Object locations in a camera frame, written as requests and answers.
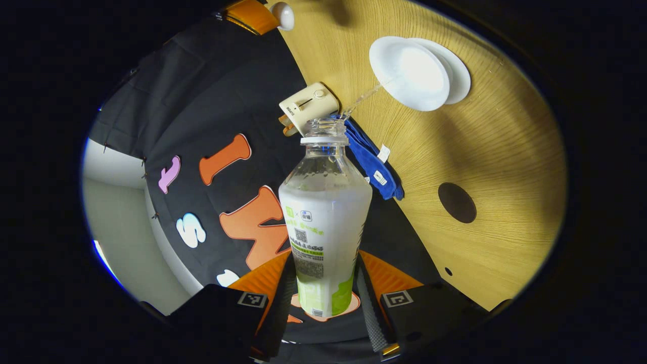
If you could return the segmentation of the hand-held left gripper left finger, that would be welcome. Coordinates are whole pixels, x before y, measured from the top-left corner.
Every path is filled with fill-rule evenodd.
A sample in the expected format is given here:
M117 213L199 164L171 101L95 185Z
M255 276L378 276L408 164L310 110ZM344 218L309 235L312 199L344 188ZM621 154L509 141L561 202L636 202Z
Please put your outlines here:
M279 352L295 288L287 251L229 287L204 286L167 321L182 345L207 362L268 362Z

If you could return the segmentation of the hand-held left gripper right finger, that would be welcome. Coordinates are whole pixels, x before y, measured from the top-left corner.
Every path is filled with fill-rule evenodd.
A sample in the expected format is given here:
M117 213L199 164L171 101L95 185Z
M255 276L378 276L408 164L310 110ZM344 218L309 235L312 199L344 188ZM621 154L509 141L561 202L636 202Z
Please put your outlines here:
M382 362L423 354L488 318L486 309L448 284L423 284L365 251L355 272L366 329Z

